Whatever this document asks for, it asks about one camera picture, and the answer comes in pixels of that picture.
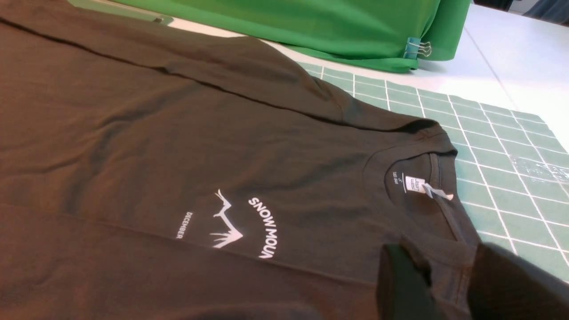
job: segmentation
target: green cloth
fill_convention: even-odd
[[[431,42],[428,60],[454,58],[470,0],[115,0],[280,42],[303,54],[390,72],[409,37]]]

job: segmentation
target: white table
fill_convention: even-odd
[[[215,36],[241,34],[174,19],[171,27]],[[296,61],[534,113],[569,150],[569,28],[471,5],[456,57],[420,61],[401,75],[306,56],[267,42]]]

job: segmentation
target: white print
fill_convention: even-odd
[[[423,184],[425,184],[425,179],[405,176],[405,186],[409,191],[415,191],[424,194],[425,190],[423,189]]]
[[[221,190],[217,190],[217,192],[215,193],[215,195],[221,199],[221,201],[223,201],[223,208],[221,208],[220,212],[213,215],[213,217],[221,217],[221,220],[223,220],[223,222],[225,222],[225,225],[227,225],[227,227],[229,228],[229,231],[226,233],[210,233],[210,235],[212,236],[221,236],[221,238],[216,239],[215,241],[221,241],[220,243],[214,245],[214,248],[223,248],[224,246],[237,241],[239,239],[241,239],[243,237],[243,235],[241,234],[241,232],[237,231],[237,229],[235,229],[235,227],[231,224],[231,221],[229,221],[229,219],[227,219],[227,216],[225,215],[225,211],[227,211],[227,209],[231,208],[231,203],[229,203],[229,201],[227,201],[223,195],[221,195]]]
[[[261,218],[263,218],[263,222],[265,222],[265,227],[272,227],[265,228],[265,232],[267,232],[265,236],[265,246],[263,247],[261,255],[259,256],[261,259],[272,258],[275,254],[275,251],[277,250],[277,225],[275,224],[273,215],[266,206],[263,206],[263,203],[259,200],[259,198],[253,198],[249,200],[249,204],[252,205],[253,208],[257,209],[259,216],[261,216]]]
[[[178,234],[176,235],[176,239],[182,239],[184,237],[184,233],[186,228],[188,227],[189,220],[192,218],[191,212],[186,212],[184,220],[182,220],[182,225],[180,229],[178,229]]]

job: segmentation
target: neckline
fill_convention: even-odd
[[[446,265],[468,266],[472,264],[476,247],[465,242],[447,240],[421,228],[388,197],[384,179],[398,161],[426,153],[448,153],[455,150],[444,133],[426,137],[405,145],[391,147],[372,154],[362,171],[362,182],[373,211],[387,218],[397,231],[426,256]]]

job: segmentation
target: t-shirt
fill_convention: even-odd
[[[401,238],[466,308],[479,238],[436,122],[253,38],[59,1],[0,22],[0,318],[375,319]]]

